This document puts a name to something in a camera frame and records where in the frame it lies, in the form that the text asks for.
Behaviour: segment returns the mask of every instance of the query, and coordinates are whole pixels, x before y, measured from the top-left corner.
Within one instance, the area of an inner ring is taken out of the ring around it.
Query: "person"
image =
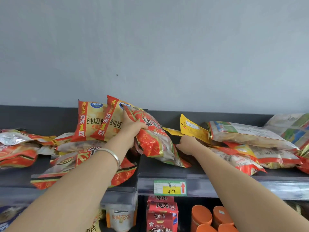
[[[124,112],[121,131],[87,161],[59,179],[6,229],[12,231],[85,232],[95,218],[100,201],[118,168],[114,153],[123,160],[142,122]],[[303,232],[309,222],[250,176],[218,157],[194,137],[183,136],[177,144],[194,156],[207,174],[224,207],[240,232]]]

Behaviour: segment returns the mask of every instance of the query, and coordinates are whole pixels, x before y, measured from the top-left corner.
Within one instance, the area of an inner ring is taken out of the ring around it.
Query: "person's right hand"
[[[195,137],[183,135],[180,139],[180,143],[177,144],[176,147],[183,153],[194,156],[199,152],[198,149],[203,147],[203,145],[200,144]]]

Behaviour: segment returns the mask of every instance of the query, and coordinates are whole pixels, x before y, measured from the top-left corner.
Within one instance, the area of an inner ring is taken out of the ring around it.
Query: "bangle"
[[[114,158],[116,159],[117,164],[118,164],[118,169],[120,169],[120,160],[114,152],[112,152],[111,150],[106,149],[106,148],[99,148],[99,149],[97,149],[97,151],[106,151],[106,152],[110,153],[112,156],[114,156]]]

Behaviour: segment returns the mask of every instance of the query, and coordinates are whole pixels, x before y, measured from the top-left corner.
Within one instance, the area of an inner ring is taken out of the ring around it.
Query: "gray wall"
[[[309,112],[309,0],[0,0],[0,104]]]

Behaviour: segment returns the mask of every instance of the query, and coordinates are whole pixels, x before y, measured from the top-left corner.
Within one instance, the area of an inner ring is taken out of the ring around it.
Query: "cylindrical container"
[[[202,224],[211,225],[212,214],[208,208],[195,205],[192,208],[191,232],[196,232],[197,227]]]
[[[231,226],[234,225],[234,222],[225,209],[225,207],[222,206],[216,206],[214,207],[214,219],[212,222],[212,226],[218,230],[219,225],[221,224],[229,224]]]
[[[209,225],[202,224],[197,227],[196,232],[217,232],[217,231]]]
[[[218,232],[238,232],[238,229],[230,224],[221,224],[219,225]]]

